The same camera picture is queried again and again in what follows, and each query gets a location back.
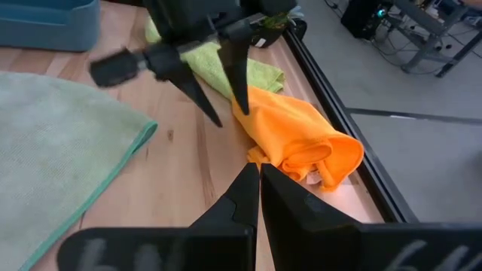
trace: wooden tabletop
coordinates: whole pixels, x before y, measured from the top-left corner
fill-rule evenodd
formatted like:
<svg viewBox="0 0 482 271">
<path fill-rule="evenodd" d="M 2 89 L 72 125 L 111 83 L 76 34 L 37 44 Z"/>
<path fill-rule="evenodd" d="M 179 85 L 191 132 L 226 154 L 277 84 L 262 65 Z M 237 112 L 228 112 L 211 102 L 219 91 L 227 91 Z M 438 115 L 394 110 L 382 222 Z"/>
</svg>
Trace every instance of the wooden tabletop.
<svg viewBox="0 0 482 271">
<path fill-rule="evenodd" d="M 0 48 L 0 70 L 32 72 L 94 86 L 87 64 L 113 50 L 143 47 L 147 11 L 102 3 L 102 34 L 90 52 Z M 284 94 L 313 103 L 322 111 L 288 45 L 280 39 L 269 49 L 252 48 L 249 57 L 285 72 Z M 114 98 L 159 123 L 157 132 L 127 164 L 109 188 L 66 234 L 89 227 L 183 227 L 191 224 L 222 195 L 246 164 L 255 143 L 231 114 L 230 103 L 201 82 L 224 127 L 219 129 L 171 83 L 160 83 L 150 72 L 107 90 Z M 382 221 L 356 173 L 324 201 L 363 222 Z M 62 240 L 33 270 L 56 270 Z M 274 270 L 264 222 L 258 226 L 257 270 Z"/>
</svg>

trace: blue bin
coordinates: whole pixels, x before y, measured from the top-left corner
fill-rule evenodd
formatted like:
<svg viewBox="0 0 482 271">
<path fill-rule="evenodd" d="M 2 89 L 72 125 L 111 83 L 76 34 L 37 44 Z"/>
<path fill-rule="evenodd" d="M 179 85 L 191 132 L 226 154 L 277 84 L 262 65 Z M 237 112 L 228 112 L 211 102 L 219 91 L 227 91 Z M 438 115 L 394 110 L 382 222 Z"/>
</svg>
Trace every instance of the blue bin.
<svg viewBox="0 0 482 271">
<path fill-rule="evenodd" d="M 0 0 L 0 46 L 85 51 L 99 33 L 99 0 Z"/>
</svg>

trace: gray floor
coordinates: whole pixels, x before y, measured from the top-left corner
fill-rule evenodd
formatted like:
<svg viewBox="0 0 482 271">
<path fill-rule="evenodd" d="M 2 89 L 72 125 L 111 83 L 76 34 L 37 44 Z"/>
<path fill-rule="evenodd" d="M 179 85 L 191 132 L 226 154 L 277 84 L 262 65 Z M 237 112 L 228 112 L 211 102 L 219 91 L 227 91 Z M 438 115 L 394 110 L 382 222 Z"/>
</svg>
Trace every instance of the gray floor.
<svg viewBox="0 0 482 271">
<path fill-rule="evenodd" d="M 482 218 L 482 126 L 352 117 L 418 218 Z"/>
<path fill-rule="evenodd" d="M 407 75 L 399 67 L 384 61 L 370 43 L 353 38 L 323 0 L 299 0 L 298 3 L 308 22 L 303 42 L 345 106 L 482 117 L 482 59 L 474 54 L 443 79 L 432 75 Z M 474 33 L 458 38 L 467 41 L 471 35 Z M 391 39 L 396 47 L 407 43 L 397 32 L 393 32 Z M 445 41 L 453 45 L 453 49 L 445 50 L 447 54 L 453 55 L 460 48 L 450 37 Z M 477 51 L 482 55 L 482 45 Z M 405 63 L 413 55 L 414 52 L 404 52 L 390 59 L 395 63 Z M 440 63 L 424 61 L 414 72 L 430 72 L 440 66 Z"/>
<path fill-rule="evenodd" d="M 341 1 L 344 9 L 346 0 Z M 372 44 L 353 38 L 323 0 L 298 3 L 308 22 L 304 43 L 347 108 L 482 119 L 482 59 L 470 54 L 442 79 L 408 75 L 387 63 Z M 466 29 L 461 23 L 450 33 Z M 473 35 L 457 38 L 468 42 Z M 382 30 L 377 39 L 383 36 Z M 397 48 L 407 43 L 397 32 L 390 40 Z M 444 43 L 453 45 L 444 50 L 447 55 L 461 47 L 450 37 Z M 379 46 L 393 50 L 387 41 Z M 475 51 L 482 56 L 482 45 Z M 397 53 L 389 60 L 402 64 L 414 54 Z M 413 72 L 438 67 L 424 61 Z M 482 126 L 367 115 L 354 119 L 421 221 L 482 221 Z"/>
</svg>

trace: green towel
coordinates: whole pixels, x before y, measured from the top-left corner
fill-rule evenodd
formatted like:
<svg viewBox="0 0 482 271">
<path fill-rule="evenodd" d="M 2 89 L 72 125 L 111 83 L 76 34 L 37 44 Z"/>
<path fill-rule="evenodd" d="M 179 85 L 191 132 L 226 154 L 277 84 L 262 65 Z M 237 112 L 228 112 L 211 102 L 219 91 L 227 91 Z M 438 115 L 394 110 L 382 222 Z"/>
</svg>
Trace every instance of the green towel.
<svg viewBox="0 0 482 271">
<path fill-rule="evenodd" d="M 160 40 L 156 26 L 150 17 L 145 25 L 145 39 L 150 43 Z M 209 86 L 217 90 L 224 97 L 230 99 L 233 92 L 226 74 L 223 71 L 221 61 L 219 60 L 218 49 L 219 45 L 209 42 L 184 53 L 182 58 Z M 252 59 L 248 59 L 246 76 L 248 85 L 273 93 L 279 92 L 285 82 L 285 76 L 282 70 Z"/>
<path fill-rule="evenodd" d="M 91 87 L 0 72 L 0 270 L 30 269 L 156 128 Z"/>
</svg>

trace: orange towel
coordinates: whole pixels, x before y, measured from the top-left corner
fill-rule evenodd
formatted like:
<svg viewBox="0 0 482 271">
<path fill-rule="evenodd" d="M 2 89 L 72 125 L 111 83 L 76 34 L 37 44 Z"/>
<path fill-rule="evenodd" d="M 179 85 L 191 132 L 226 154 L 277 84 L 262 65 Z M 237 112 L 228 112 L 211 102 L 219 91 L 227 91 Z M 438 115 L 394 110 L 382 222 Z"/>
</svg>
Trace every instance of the orange towel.
<svg viewBox="0 0 482 271">
<path fill-rule="evenodd" d="M 233 114 L 258 146 L 249 162 L 271 163 L 295 181 L 318 169 L 323 191 L 335 190 L 363 159 L 362 144 L 335 130 L 308 102 L 249 87 L 250 115 Z"/>
</svg>

